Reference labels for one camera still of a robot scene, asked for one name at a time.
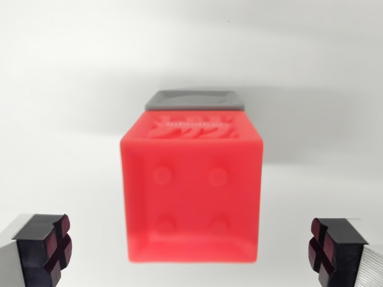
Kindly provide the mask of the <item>gripper right finger with black rubber pad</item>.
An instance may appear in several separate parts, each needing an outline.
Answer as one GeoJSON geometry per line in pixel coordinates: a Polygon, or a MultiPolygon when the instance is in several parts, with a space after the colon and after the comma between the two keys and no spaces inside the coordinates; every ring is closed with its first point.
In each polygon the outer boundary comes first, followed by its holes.
{"type": "Polygon", "coordinates": [[[380,219],[314,218],[308,258],[321,286],[382,286],[380,219]]]}

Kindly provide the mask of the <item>gripper left finger with black rubber pad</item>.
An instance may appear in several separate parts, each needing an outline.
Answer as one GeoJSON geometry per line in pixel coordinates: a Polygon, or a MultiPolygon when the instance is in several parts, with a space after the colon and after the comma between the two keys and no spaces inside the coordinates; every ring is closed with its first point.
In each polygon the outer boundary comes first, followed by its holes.
{"type": "Polygon", "coordinates": [[[1,286],[56,286],[72,254],[66,214],[21,214],[1,232],[1,286]]]}

